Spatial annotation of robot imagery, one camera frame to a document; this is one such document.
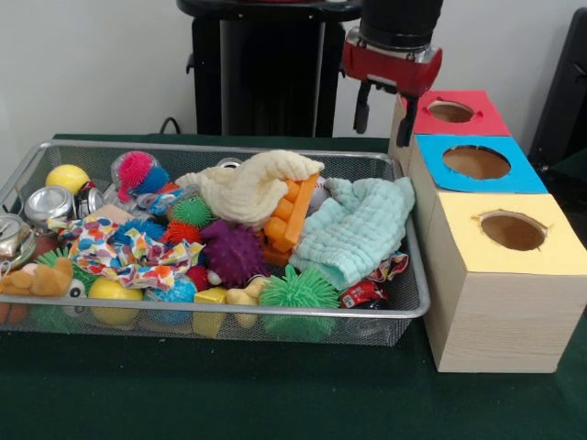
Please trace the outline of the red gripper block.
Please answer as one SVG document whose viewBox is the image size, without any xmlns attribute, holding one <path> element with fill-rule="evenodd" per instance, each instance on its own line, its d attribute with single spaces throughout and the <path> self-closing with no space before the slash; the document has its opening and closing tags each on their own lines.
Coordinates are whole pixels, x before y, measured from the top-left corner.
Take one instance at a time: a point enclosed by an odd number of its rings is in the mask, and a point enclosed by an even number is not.
<svg viewBox="0 0 587 440">
<path fill-rule="evenodd" d="M 342 69 L 346 76 L 361 81 L 355 107 L 353 129 L 367 130 L 371 83 L 400 94 L 405 115 L 396 136 L 399 148 L 408 147 L 414 129 L 419 96 L 433 85 L 443 60 L 442 48 L 434 45 L 417 51 L 381 49 L 368 43 L 354 27 L 346 36 L 342 50 Z"/>
</svg>

